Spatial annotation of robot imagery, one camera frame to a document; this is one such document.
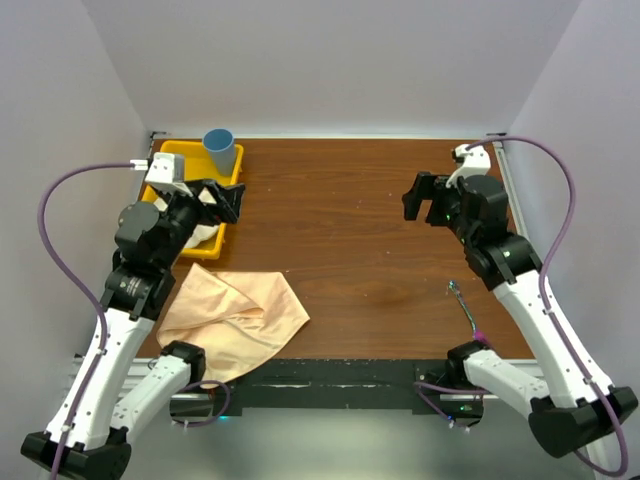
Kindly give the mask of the peach cloth napkin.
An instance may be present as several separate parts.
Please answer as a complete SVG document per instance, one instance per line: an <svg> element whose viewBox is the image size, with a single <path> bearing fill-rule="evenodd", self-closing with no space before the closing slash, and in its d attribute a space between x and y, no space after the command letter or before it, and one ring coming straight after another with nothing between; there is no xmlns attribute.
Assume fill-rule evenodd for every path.
<svg viewBox="0 0 640 480"><path fill-rule="evenodd" d="M211 272L194 264L157 331L165 347L205 351L203 378L229 382L263 365L310 320L280 272Z"/></svg>

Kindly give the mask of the iridescent purple fork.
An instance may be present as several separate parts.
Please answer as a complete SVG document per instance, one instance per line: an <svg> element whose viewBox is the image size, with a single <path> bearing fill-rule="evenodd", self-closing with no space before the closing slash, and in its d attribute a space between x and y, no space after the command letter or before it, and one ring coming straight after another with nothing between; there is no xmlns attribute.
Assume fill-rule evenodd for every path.
<svg viewBox="0 0 640 480"><path fill-rule="evenodd" d="M454 280L450 280L448 283L448 289L449 291L454 295L456 301L458 302L459 306L461 307L462 311L464 312L464 315L466 316L470 327L471 327L471 331L472 331L472 338L474 340L480 341L486 345L489 344L488 338L487 336L478 328L477 323L461 293L460 287L458 285L457 282L455 282Z"/></svg>

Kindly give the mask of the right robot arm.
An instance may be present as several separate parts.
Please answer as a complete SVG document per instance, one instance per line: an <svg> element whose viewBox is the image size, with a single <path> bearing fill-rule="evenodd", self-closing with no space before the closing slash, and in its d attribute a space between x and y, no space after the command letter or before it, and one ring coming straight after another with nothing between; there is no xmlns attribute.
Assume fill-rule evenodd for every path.
<svg viewBox="0 0 640 480"><path fill-rule="evenodd" d="M527 419L538 444L554 458L613 433L638 399L631 388L615 386L586 351L542 276L532 245L509 230L503 184L486 175L420 172L402 201L407 221L430 202L427 223L455 234L469 267L511 315L543 373L536 379L474 340L448 352L448 386L500 398Z"/></svg>

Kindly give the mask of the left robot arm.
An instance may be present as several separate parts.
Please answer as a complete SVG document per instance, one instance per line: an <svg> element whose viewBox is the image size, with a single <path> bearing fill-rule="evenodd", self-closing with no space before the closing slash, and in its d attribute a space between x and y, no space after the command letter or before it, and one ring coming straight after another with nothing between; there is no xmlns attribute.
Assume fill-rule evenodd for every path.
<svg viewBox="0 0 640 480"><path fill-rule="evenodd" d="M175 279L171 269L199 224L235 224L244 184L213 179L157 188L167 207L138 201L118 218L113 270L102 297L90 300L96 330L60 409L45 430L28 434L21 453L53 479L119 479L132 444L176 393L229 387L207 380L201 347L172 341L151 372L129 393L121 389L139 347L151 332Z"/></svg>

